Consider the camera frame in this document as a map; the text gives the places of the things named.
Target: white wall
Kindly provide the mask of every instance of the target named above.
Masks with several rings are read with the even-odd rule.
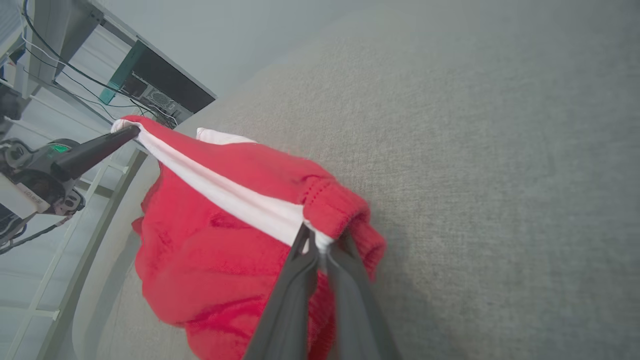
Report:
[[[378,0],[93,0],[217,96]]]

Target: red sweater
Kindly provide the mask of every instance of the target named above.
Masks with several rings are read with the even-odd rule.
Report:
[[[302,221],[319,247],[350,231],[371,277],[384,239],[369,208],[314,162],[241,136],[199,129],[190,138],[143,118],[140,142],[161,173],[133,223],[142,246],[136,270],[158,318],[184,327],[201,359],[241,359]],[[324,273],[309,300],[311,360],[335,338],[333,294]]]

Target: red knit garment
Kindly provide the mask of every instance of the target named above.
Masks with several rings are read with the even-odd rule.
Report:
[[[146,118],[124,120],[120,127],[134,123],[145,136],[168,144],[169,152],[179,151],[235,184],[302,206],[305,221],[333,239],[348,230],[373,277],[384,239],[369,224],[365,201],[319,165],[257,143],[218,145]],[[162,158],[159,150],[147,148]],[[169,163],[161,163],[160,176],[142,203],[144,217],[133,222],[142,242],[135,265],[143,296],[160,320],[185,328],[200,359],[241,359],[290,246],[211,202],[185,182],[189,172],[175,167],[174,172]],[[333,294],[326,275],[318,276],[309,300],[311,360],[326,359],[335,339]]]

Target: wire bundle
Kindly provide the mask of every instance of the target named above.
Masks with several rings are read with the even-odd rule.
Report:
[[[38,50],[40,50],[43,54],[45,54],[45,55],[46,55],[46,57],[50,58],[51,60],[55,61],[56,63],[61,63],[61,64],[65,65],[65,66],[70,67],[71,69],[73,69],[74,71],[76,71],[78,74],[80,74],[80,75],[82,75],[82,76],[86,77],[87,79],[89,79],[89,80],[93,81],[94,83],[96,83],[96,84],[98,84],[98,85],[100,85],[100,86],[102,86],[102,87],[104,87],[104,88],[107,88],[107,89],[109,89],[109,90],[111,90],[111,91],[114,91],[114,92],[116,92],[116,93],[118,93],[118,94],[120,94],[120,95],[124,95],[124,96],[126,96],[127,98],[129,98],[129,100],[131,101],[131,103],[132,103],[133,105],[118,106],[118,105],[110,105],[110,104],[106,104],[106,103],[102,102],[102,100],[100,99],[100,97],[99,97],[98,95],[96,95],[95,93],[93,93],[91,90],[89,90],[86,86],[84,86],[84,85],[83,85],[82,83],[80,83],[78,80],[76,80],[76,79],[72,78],[71,76],[69,76],[69,74],[67,74],[64,70],[62,70],[62,71],[61,71],[61,72],[62,72],[62,74],[66,75],[66,77],[68,77],[69,79],[71,79],[73,82],[75,82],[75,83],[77,83],[78,85],[80,85],[81,87],[83,87],[86,91],[88,91],[88,92],[89,92],[90,94],[92,94],[96,99],[98,99],[98,102],[91,101],[91,100],[85,99],[84,97],[81,97],[81,96],[79,96],[79,95],[73,94],[72,92],[69,92],[68,90],[65,90],[64,88],[62,88],[62,87],[60,87],[60,86],[57,86],[56,84],[52,84],[52,86],[53,86],[53,87],[57,88],[58,90],[61,90],[62,92],[65,92],[65,93],[67,93],[67,94],[70,94],[70,95],[76,96],[76,97],[78,97],[78,98],[80,98],[80,99],[82,99],[82,100],[84,100],[84,101],[86,101],[86,102],[90,102],[90,103],[92,103],[92,104],[99,105],[99,106],[104,110],[104,112],[106,112],[106,113],[109,115],[109,117],[111,117],[113,120],[118,120],[118,119],[114,118],[114,116],[112,116],[112,115],[110,114],[110,112],[109,112],[109,111],[107,111],[107,109],[105,108],[105,106],[110,106],[110,107],[113,107],[113,108],[138,108],[138,109],[140,109],[140,113],[141,113],[142,115],[145,115],[145,114],[147,114],[147,113],[151,113],[151,114],[153,114],[153,115],[155,116],[156,121],[158,121],[159,123],[161,123],[162,125],[164,125],[164,126],[166,126],[166,127],[169,127],[170,129],[173,129],[173,128],[175,128],[175,127],[178,125],[178,122],[176,121],[175,117],[173,117],[173,116],[171,116],[171,115],[169,115],[169,114],[165,113],[164,111],[162,111],[162,109],[160,109],[160,108],[158,108],[158,107],[156,107],[156,106],[150,105],[151,107],[155,108],[155,111],[154,111],[154,110],[151,110],[151,109],[149,109],[148,107],[146,107],[146,106],[144,106],[144,105],[140,105],[140,104],[136,103],[136,101],[137,101],[137,99],[136,99],[136,98],[132,97],[131,95],[129,95],[129,94],[127,94],[127,93],[125,93],[125,92],[123,92],[123,91],[121,91],[121,90],[119,90],[119,89],[112,88],[111,86],[109,86],[109,85],[107,85],[107,84],[101,83],[100,81],[98,81],[98,80],[94,79],[93,77],[91,77],[91,76],[89,76],[89,75],[85,74],[84,72],[80,71],[80,70],[79,70],[78,68],[76,68],[75,66],[71,65],[71,64],[69,63],[69,61],[67,61],[67,60],[63,59],[63,58],[62,58],[62,56],[60,56],[60,55],[59,55],[59,54],[58,54],[54,49],[52,49],[52,48],[51,48],[51,46],[49,46],[49,44],[48,44],[48,43],[47,43],[47,42],[42,38],[42,36],[40,36],[40,34],[38,33],[38,31],[36,31],[36,29],[34,28],[33,24],[31,23],[31,18],[29,18],[28,11],[27,11],[27,7],[28,7],[28,0],[24,0],[24,2],[23,2],[23,4],[22,4],[22,16],[26,19],[26,21],[27,21],[27,25],[31,28],[32,32],[36,35],[36,37],[38,37],[38,39],[40,39],[40,41],[44,44],[44,46],[45,46],[48,50],[50,50],[50,52],[52,52],[52,54],[53,54],[53,55],[55,55],[58,59],[55,59],[55,58],[51,57],[49,54],[47,54],[47,52],[46,52],[46,51],[44,51],[43,49],[39,48],[37,45],[35,45],[35,44],[31,43],[29,40],[27,40],[27,39],[26,39],[26,37],[24,36],[24,32],[23,32],[23,33],[22,33],[22,39],[25,41],[25,43],[27,43],[27,44],[29,44],[29,45],[31,45],[31,46],[33,46],[33,47],[35,47],[35,48],[36,48],[36,49],[38,49]],[[42,62],[43,64],[48,65],[48,66],[50,66],[50,67],[54,67],[54,68],[56,68],[56,67],[57,67],[57,66],[55,66],[55,65],[51,65],[50,63],[47,63],[46,61],[43,61],[43,59],[41,59],[41,58],[39,58],[39,57],[37,57],[35,54],[33,54],[33,52],[31,52],[31,50],[29,50],[29,49],[27,48],[27,46],[26,46],[26,45],[25,45],[25,47],[24,47],[24,48],[25,48],[25,50],[26,50],[26,51],[28,51],[28,52],[29,52],[29,53],[30,53],[34,58],[36,58],[37,60],[40,60],[40,62]]]

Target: black cable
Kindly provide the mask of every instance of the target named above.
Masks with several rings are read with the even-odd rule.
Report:
[[[27,71],[27,70],[25,70],[25,69],[23,69],[23,71],[24,71],[24,72],[26,72],[27,74],[31,75],[31,76],[35,76],[35,75],[33,75],[32,73],[28,72],[28,71]],[[108,111],[107,111],[107,109],[106,109],[102,104],[100,104],[99,102],[95,102],[95,101],[87,100],[87,99],[85,99],[84,97],[81,97],[81,96],[78,96],[78,95],[76,95],[76,94],[74,94],[74,93],[72,93],[72,92],[66,91],[66,90],[64,90],[64,89],[62,89],[62,88],[60,88],[59,86],[56,86],[56,85],[54,85],[54,84],[52,84],[52,86],[53,86],[54,88],[56,88],[56,89],[58,89],[58,90],[62,91],[62,92],[66,92],[67,94],[70,94],[70,95],[73,95],[73,96],[77,96],[78,98],[80,98],[80,99],[82,99],[82,100],[84,100],[84,101],[88,101],[88,102],[91,102],[91,103],[93,103],[93,104],[99,105],[99,106],[104,110],[104,112],[106,112],[106,113],[107,113],[107,115],[109,115],[109,117],[110,117],[112,120],[114,120],[114,121],[118,120],[118,119],[114,118],[114,117],[113,117],[113,115],[112,115],[110,112],[108,112]]]
[[[22,244],[26,243],[27,241],[31,241],[31,240],[37,238],[40,235],[46,234],[49,231],[52,231],[53,229],[55,229],[57,227],[58,227],[57,224],[53,224],[52,226],[49,226],[48,228],[46,228],[46,229],[44,229],[42,231],[39,231],[39,232],[37,232],[37,233],[35,233],[35,234],[31,235],[31,236],[28,236],[28,237],[26,237],[26,238],[24,238],[24,239],[22,239],[20,241],[16,241],[15,243],[5,247],[4,249],[0,249],[0,255],[4,254],[5,252],[8,252],[9,250],[13,249],[16,246],[19,246],[19,245],[22,245]]]
[[[47,63],[47,62],[46,62],[46,61],[44,61],[43,59],[41,59],[41,58],[37,57],[37,56],[36,56],[36,54],[34,54],[34,53],[33,53],[31,50],[29,50],[26,46],[24,47],[24,49],[25,49],[26,51],[28,51],[28,52],[29,52],[29,54],[31,54],[34,58],[36,58],[37,60],[40,60],[40,62],[42,62],[44,65],[48,65],[48,66],[50,66],[50,67],[53,67],[53,68],[56,68],[56,69],[57,69],[57,67],[56,67],[55,65],[51,65],[50,63]],[[84,97],[81,97],[80,95],[73,94],[72,92],[69,92],[69,91],[65,91],[64,89],[62,89],[62,88],[60,88],[60,87],[58,87],[58,86],[55,86],[55,85],[54,85],[54,87],[55,87],[55,88],[57,88],[58,90],[61,90],[61,91],[63,91],[63,92],[66,92],[67,94],[70,94],[70,95],[77,96],[77,97],[79,97],[80,99],[82,99],[82,100],[84,100],[84,101],[87,101],[87,102],[90,102],[90,103],[92,103],[92,104],[105,105],[105,106],[110,106],[110,107],[112,107],[112,108],[138,108],[138,109],[140,109],[140,112],[142,112],[142,111],[143,111],[143,110],[142,110],[142,108],[140,107],[140,105],[136,104],[136,103],[135,103],[135,102],[133,102],[133,101],[131,101],[131,102],[133,102],[133,105],[124,105],[124,106],[121,106],[121,105],[111,105],[111,104],[106,104],[106,103],[102,102],[102,99],[101,99],[98,95],[96,95],[96,94],[95,94],[95,93],[93,93],[91,90],[89,90],[89,89],[88,89],[86,86],[84,86],[81,82],[79,82],[78,80],[76,80],[76,79],[72,78],[71,76],[69,76],[69,74],[67,74],[64,70],[61,70],[61,72],[62,72],[64,75],[66,75],[69,79],[71,79],[73,82],[77,83],[78,85],[80,85],[81,87],[83,87],[86,91],[88,91],[88,92],[89,92],[89,93],[91,93],[93,96],[95,96],[95,97],[100,101],[100,103],[95,102],[95,101],[91,101],[91,100],[87,100],[87,99],[85,99]]]
[[[91,76],[89,76],[89,75],[85,74],[84,72],[82,72],[82,71],[78,70],[78,68],[77,68],[77,67],[75,67],[75,66],[71,65],[71,64],[69,63],[69,61],[67,61],[67,60],[65,60],[64,58],[62,58],[62,56],[60,56],[60,54],[58,54],[54,49],[52,49],[52,48],[51,48],[51,46],[49,46],[49,44],[47,44],[47,42],[46,42],[46,41],[45,41],[45,40],[40,36],[40,34],[38,33],[38,31],[36,31],[36,29],[33,27],[33,24],[31,23],[31,18],[29,18],[28,11],[27,11],[28,1],[29,1],[29,0],[24,0],[24,2],[23,2],[23,4],[22,4],[22,16],[24,16],[24,18],[27,20],[27,25],[29,25],[29,27],[31,28],[31,30],[33,31],[33,33],[36,35],[36,37],[38,37],[38,39],[40,39],[40,41],[44,44],[44,46],[46,46],[46,48],[47,48],[47,49],[49,49],[49,51],[50,51],[50,52],[52,52],[52,53],[53,53],[53,55],[55,55],[55,56],[60,60],[60,62],[62,62],[62,63],[63,63],[63,64],[65,64],[66,66],[70,67],[71,69],[74,69],[78,74],[80,74],[80,75],[82,75],[82,76],[86,77],[87,79],[89,79],[89,80],[93,81],[94,83],[96,83],[96,84],[98,84],[98,85],[100,85],[100,86],[103,86],[103,87],[105,87],[105,88],[107,88],[107,89],[109,89],[109,90],[111,90],[111,91],[113,91],[113,92],[116,92],[116,93],[118,93],[118,94],[124,95],[124,96],[126,96],[126,97],[128,97],[128,98],[130,98],[130,99],[137,100],[137,99],[136,99],[136,98],[134,98],[133,96],[131,96],[131,95],[129,95],[129,94],[127,94],[127,93],[125,93],[125,92],[123,92],[123,91],[121,91],[121,90],[118,90],[118,89],[112,88],[112,87],[110,87],[110,86],[109,86],[109,85],[107,85],[107,84],[103,84],[103,83],[101,83],[100,81],[97,81],[96,79],[93,79]]]
[[[26,231],[27,231],[27,224],[24,224],[24,226],[22,227],[22,230],[20,230],[20,232],[17,233],[16,235],[13,235],[11,237],[11,240],[13,240],[13,239],[15,239],[15,238],[17,238],[19,236],[22,236]]]
[[[78,74],[80,74],[80,75],[82,75],[82,76],[86,77],[87,79],[89,79],[89,80],[93,81],[94,83],[96,83],[96,84],[98,84],[98,85],[100,85],[100,86],[103,86],[104,88],[107,88],[107,89],[109,89],[109,90],[111,90],[111,91],[113,91],[113,92],[116,92],[116,93],[120,94],[120,95],[124,95],[124,96],[128,97],[128,98],[131,100],[131,102],[132,102],[133,104],[135,104],[138,108],[140,108],[140,106],[138,106],[135,102],[133,102],[133,100],[137,100],[135,97],[133,97],[133,96],[131,96],[131,95],[129,95],[129,94],[127,94],[127,93],[125,93],[125,92],[121,91],[121,90],[118,90],[118,89],[116,89],[116,88],[112,88],[112,87],[110,87],[110,86],[109,86],[109,85],[107,85],[107,84],[103,84],[103,83],[101,83],[100,81],[97,81],[96,79],[92,78],[91,76],[89,76],[89,75],[85,74],[84,72],[80,71],[77,67],[75,67],[75,66],[71,65],[71,64],[69,63],[69,61],[65,60],[65,59],[64,59],[62,56],[60,56],[60,54],[58,54],[58,53],[57,53],[57,52],[56,52],[56,51],[55,51],[51,46],[49,46],[49,44],[48,44],[48,43],[47,43],[47,42],[42,38],[42,36],[40,36],[40,34],[38,33],[38,31],[35,29],[35,27],[34,27],[34,26],[33,26],[33,24],[31,23],[31,18],[29,17],[29,15],[28,15],[28,11],[27,11],[28,2],[29,2],[29,0],[24,0],[24,2],[23,2],[23,4],[22,4],[22,16],[24,16],[24,18],[27,20],[27,25],[29,25],[29,28],[31,28],[32,32],[36,35],[36,37],[38,37],[38,39],[40,39],[40,41],[44,44],[44,46],[45,46],[45,47],[46,47],[50,52],[52,52],[52,54],[53,54],[53,55],[55,55],[55,56],[59,59],[59,61],[60,61],[60,62],[62,62],[62,63],[63,63],[63,64],[65,64],[66,66],[69,66],[71,69],[75,70]],[[45,63],[45,64],[47,64],[47,65],[49,65],[49,66],[53,66],[53,65],[51,65],[51,64],[49,64],[49,63],[46,63],[46,62],[42,61],[41,59],[38,59],[38,60],[40,60],[41,62],[43,62],[43,63]],[[73,81],[75,81],[76,83],[78,83],[74,78],[70,77],[66,72],[62,71],[62,73],[64,73],[64,75],[66,75],[67,77],[69,77],[71,80],[73,80]],[[95,95],[95,94],[94,94],[93,92],[91,92],[89,89],[87,89],[87,91],[89,91],[93,96],[96,96],[96,97],[100,100],[100,102],[102,102],[102,99],[100,99],[100,97],[99,97],[99,96]],[[160,115],[160,111],[159,111],[158,113],[156,113],[156,114],[157,114],[157,115],[156,115],[156,118],[157,118],[157,119],[162,119],[162,120],[163,120],[163,123],[164,123],[164,125],[165,125],[166,127],[169,127],[170,129],[173,129],[173,126],[172,126],[171,124],[169,124],[169,123],[167,122],[167,120],[165,120],[165,119],[164,119],[164,117],[162,117],[162,116]]]

